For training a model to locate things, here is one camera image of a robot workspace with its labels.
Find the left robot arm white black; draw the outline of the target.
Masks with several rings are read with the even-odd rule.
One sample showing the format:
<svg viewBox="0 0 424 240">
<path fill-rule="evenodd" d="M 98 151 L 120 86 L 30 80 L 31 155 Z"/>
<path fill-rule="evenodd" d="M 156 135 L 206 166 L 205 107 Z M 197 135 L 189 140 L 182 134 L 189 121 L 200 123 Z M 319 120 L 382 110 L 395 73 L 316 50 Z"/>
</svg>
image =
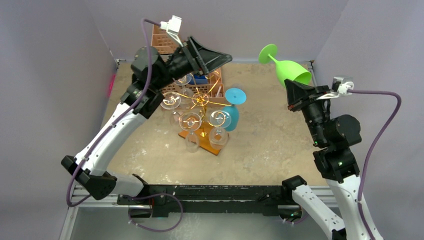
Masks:
<svg viewBox="0 0 424 240">
<path fill-rule="evenodd" d="M 89 196 L 127 195 L 138 205 L 146 203 L 149 191 L 140 177 L 118 176 L 107 168 L 128 137 L 146 122 L 164 100 L 162 89 L 188 74 L 207 75 L 232 61 L 228 53 L 212 50 L 190 36 L 164 60 L 153 46 L 140 48 L 131 64 L 132 80 L 110 119 L 94 139 L 61 164 Z"/>
</svg>

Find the small clear goblet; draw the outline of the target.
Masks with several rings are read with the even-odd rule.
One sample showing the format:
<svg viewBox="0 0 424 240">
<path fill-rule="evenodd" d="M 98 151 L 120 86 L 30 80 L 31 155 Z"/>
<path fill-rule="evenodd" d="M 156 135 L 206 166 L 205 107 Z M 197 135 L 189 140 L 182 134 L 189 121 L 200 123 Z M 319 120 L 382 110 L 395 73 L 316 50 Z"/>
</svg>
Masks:
<svg viewBox="0 0 424 240">
<path fill-rule="evenodd" d="M 187 85 L 189 84 L 190 81 L 191 81 L 191 76 L 189 77 L 189 74 L 178 79 L 177 78 L 173 79 L 174 84 L 180 87 L 180 89 L 175 92 L 179 97 L 184 99 L 193 98 L 194 92 L 190 88 L 187 88 Z"/>
</svg>

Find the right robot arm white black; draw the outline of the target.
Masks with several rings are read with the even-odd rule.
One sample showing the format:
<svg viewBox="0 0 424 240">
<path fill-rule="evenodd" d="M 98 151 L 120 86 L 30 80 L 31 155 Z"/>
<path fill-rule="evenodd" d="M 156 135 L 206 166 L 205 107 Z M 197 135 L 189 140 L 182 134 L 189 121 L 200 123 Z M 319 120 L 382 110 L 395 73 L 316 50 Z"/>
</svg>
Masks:
<svg viewBox="0 0 424 240">
<path fill-rule="evenodd" d="M 360 123 L 348 114 L 330 116 L 330 100 L 349 95 L 353 82 L 335 79 L 332 87 L 314 87 L 286 79 L 284 85 L 287 108 L 302 112 L 318 148 L 313 153 L 315 166 L 330 187 L 340 213 L 323 203 L 300 176 L 282 182 L 282 200 L 300 205 L 330 240 L 382 239 L 360 192 L 360 170 L 351 151 L 351 146 L 362 140 Z"/>
</svg>

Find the green plastic goblet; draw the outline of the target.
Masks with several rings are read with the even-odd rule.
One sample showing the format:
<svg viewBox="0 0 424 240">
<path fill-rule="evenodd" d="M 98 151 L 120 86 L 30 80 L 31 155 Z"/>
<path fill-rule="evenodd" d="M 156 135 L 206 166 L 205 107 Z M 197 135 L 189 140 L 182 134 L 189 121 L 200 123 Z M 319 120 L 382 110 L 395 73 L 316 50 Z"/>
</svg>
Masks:
<svg viewBox="0 0 424 240">
<path fill-rule="evenodd" d="M 278 47 L 271 43 L 266 45 L 258 55 L 258 61 L 261 64 L 273 62 L 278 81 L 285 88 L 285 80 L 309 85 L 312 80 L 312 74 L 301 64 L 291 60 L 276 59 Z"/>
</svg>

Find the tall clear flute glass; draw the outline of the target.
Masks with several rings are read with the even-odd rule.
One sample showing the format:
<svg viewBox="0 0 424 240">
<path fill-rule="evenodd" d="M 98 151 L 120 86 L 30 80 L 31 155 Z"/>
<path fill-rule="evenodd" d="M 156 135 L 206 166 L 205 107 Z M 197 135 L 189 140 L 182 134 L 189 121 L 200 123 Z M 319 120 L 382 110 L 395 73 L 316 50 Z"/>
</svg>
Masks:
<svg viewBox="0 0 424 240">
<path fill-rule="evenodd" d="M 185 137 L 186 150 L 189 153 L 197 152 L 200 148 L 200 139 L 195 131 L 202 125 L 201 117 L 195 112 L 186 112 L 179 117 L 178 121 L 181 129 L 187 132 Z"/>
</svg>

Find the blue plastic goblet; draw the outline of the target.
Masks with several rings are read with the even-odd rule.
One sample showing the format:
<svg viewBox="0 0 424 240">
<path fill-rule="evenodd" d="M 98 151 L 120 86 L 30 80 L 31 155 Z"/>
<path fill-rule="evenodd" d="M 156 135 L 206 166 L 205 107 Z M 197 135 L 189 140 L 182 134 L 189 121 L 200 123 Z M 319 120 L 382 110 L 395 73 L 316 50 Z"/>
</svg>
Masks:
<svg viewBox="0 0 424 240">
<path fill-rule="evenodd" d="M 222 110 L 227 112 L 231 117 L 231 122 L 225 130 L 227 132 L 232 132 L 236 129 L 240 119 L 240 113 L 237 106 L 242 105 L 247 100 L 247 95 L 240 88 L 232 87 L 226 90 L 224 96 L 230 106 L 225 106 Z"/>
</svg>

